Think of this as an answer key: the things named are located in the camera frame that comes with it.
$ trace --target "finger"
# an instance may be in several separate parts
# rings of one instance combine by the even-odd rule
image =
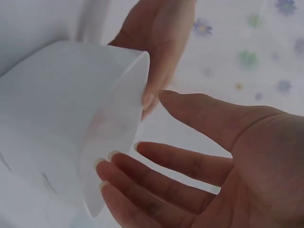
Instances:
[[[114,154],[111,162],[153,195],[193,214],[199,215],[215,197],[168,178],[125,154]]]
[[[174,69],[171,69],[171,71],[169,72],[169,75],[167,76],[167,78],[165,79],[161,89],[166,89],[168,87],[168,85],[171,83],[172,81],[172,78],[174,76],[174,72],[175,72],[175,68]],[[158,105],[159,103],[159,99],[158,99],[158,96],[155,96],[154,97],[154,100],[153,102],[150,104],[150,106],[145,109],[142,113],[142,120],[144,120],[155,108],[156,106]]]
[[[152,96],[172,79],[187,44],[195,14],[195,0],[168,0],[157,13],[152,28],[151,65],[148,83],[143,95],[144,109],[150,106]]]
[[[175,55],[175,45],[170,41],[161,44],[150,53],[150,71],[145,91],[142,96],[142,108],[148,109],[154,99],[157,97],[158,91],[162,88],[167,77],[170,77],[170,69],[176,65],[177,58]]]
[[[142,112],[142,120],[144,120],[157,107],[159,102],[158,97],[155,97],[152,104],[150,104],[150,106]]]
[[[101,186],[101,193],[114,219],[123,228],[160,228],[116,187],[104,182]]]
[[[181,95],[162,91],[159,99],[176,119],[233,152],[239,139],[253,125],[284,112],[267,106],[241,106],[203,94]]]
[[[103,181],[110,182],[135,206],[161,226],[178,228],[180,223],[191,222],[195,218],[192,214],[155,198],[110,162],[100,162],[96,171]]]
[[[209,156],[160,143],[141,142],[136,150],[162,167],[219,187],[233,168],[230,158]]]

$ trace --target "hand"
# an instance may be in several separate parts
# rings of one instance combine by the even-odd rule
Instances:
[[[197,0],[140,0],[109,44],[147,51],[151,65],[143,94],[143,118],[158,104],[157,92],[170,84],[194,22]]]
[[[152,142],[137,151],[163,167],[221,187],[174,181],[117,153],[97,165],[102,195],[123,228],[303,228],[304,117],[206,95],[161,92],[168,112],[231,152],[208,156]]]

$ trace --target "fingernail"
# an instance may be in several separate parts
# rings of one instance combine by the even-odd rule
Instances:
[[[108,155],[109,162],[111,162],[112,158],[114,157],[114,155],[116,155],[118,153],[120,153],[120,152],[119,151],[112,151],[112,152],[110,152],[109,155]]]
[[[134,150],[135,150],[135,151],[137,151],[137,146],[138,146],[138,144],[140,144],[141,142],[142,142],[142,141],[139,141],[139,142],[137,142],[137,143],[134,144]]]
[[[106,186],[106,185],[110,185],[110,182],[108,182],[108,181],[103,181],[103,182],[101,182],[100,185],[99,185],[100,191],[102,191],[102,190],[103,190],[103,187]]]
[[[143,100],[142,100],[142,109],[143,110],[146,110],[150,105],[151,103],[153,102],[153,99],[155,98],[155,95],[154,94],[147,94],[143,97]]]
[[[97,158],[96,161],[94,162],[94,168],[96,169],[97,168],[97,165],[101,162],[105,161],[105,159],[103,158]]]

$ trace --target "left hand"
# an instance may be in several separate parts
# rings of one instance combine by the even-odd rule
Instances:
[[[142,97],[143,118],[157,106],[157,92],[173,78],[194,22],[196,1],[139,0],[109,43],[150,54],[149,78]]]

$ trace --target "right hand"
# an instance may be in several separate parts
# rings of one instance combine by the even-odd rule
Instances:
[[[110,183],[102,195],[122,227],[304,227],[304,117],[201,94],[165,91],[159,98],[173,117],[233,159],[151,142],[137,146],[163,167],[221,187],[219,195],[174,181],[122,153],[99,163],[98,175]]]

